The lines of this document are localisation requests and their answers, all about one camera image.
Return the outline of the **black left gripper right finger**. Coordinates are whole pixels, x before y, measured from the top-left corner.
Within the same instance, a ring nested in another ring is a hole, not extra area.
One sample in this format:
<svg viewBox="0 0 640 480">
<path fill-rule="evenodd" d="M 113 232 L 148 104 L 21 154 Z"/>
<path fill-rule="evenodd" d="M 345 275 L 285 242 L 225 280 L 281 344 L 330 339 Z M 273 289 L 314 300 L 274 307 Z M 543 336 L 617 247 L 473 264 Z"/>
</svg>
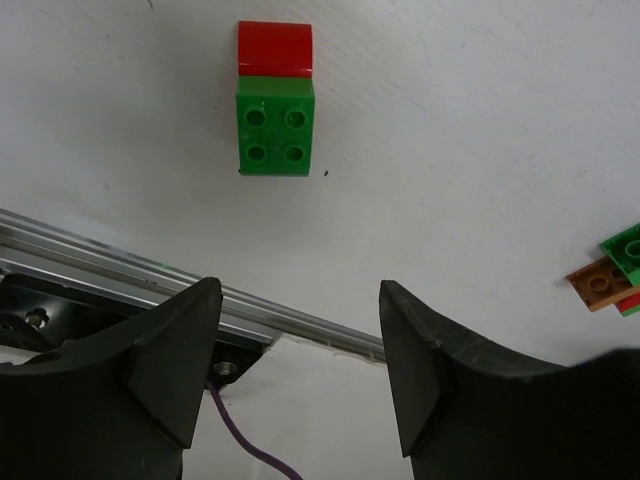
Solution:
<svg viewBox="0 0 640 480">
<path fill-rule="evenodd" d="M 639 352 L 565 367 L 434 311 L 399 283 L 379 314 L 401 450 L 418 479 L 635 479 Z"/>
</svg>

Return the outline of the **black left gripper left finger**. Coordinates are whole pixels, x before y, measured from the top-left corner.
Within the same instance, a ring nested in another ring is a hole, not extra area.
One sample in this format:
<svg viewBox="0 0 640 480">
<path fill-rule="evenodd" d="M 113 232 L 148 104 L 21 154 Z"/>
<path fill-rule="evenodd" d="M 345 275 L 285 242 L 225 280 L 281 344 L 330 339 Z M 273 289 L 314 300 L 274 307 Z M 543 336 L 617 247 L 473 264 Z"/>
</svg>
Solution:
<svg viewBox="0 0 640 480">
<path fill-rule="evenodd" d="M 1 368 L 5 479 L 177 479 L 218 310 L 168 302 Z"/>
</svg>

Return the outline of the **green lego brick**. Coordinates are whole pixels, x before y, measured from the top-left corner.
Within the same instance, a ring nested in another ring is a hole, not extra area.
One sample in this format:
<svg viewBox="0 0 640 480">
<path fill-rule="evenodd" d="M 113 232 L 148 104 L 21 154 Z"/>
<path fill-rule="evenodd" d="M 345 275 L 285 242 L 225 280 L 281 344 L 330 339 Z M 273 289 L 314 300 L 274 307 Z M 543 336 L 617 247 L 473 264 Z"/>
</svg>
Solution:
<svg viewBox="0 0 640 480">
<path fill-rule="evenodd" d="M 310 78 L 239 77 L 236 117 L 240 173 L 308 176 L 314 113 L 315 92 Z"/>
</svg>

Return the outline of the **red curved lego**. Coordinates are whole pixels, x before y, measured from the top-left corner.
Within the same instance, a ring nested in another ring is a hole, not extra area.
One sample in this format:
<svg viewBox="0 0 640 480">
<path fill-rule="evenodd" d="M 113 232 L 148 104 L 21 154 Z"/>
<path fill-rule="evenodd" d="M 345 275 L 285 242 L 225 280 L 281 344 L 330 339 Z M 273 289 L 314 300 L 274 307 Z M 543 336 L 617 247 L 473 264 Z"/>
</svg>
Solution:
<svg viewBox="0 0 640 480">
<path fill-rule="evenodd" d="M 240 76 L 313 76 L 312 25 L 239 21 L 237 65 Z"/>
</svg>

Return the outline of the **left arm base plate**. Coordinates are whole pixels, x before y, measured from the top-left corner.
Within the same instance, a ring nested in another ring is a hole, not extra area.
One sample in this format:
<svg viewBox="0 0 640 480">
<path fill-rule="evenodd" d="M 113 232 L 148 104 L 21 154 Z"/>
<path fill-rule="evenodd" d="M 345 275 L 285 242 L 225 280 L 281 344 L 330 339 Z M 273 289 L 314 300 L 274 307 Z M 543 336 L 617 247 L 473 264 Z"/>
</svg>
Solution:
<svg viewBox="0 0 640 480">
<path fill-rule="evenodd" d="M 1 278 L 1 345 L 43 353 L 122 323 L 144 310 L 94 293 L 22 274 Z M 271 346 L 220 326 L 210 380 L 236 382 Z"/>
</svg>

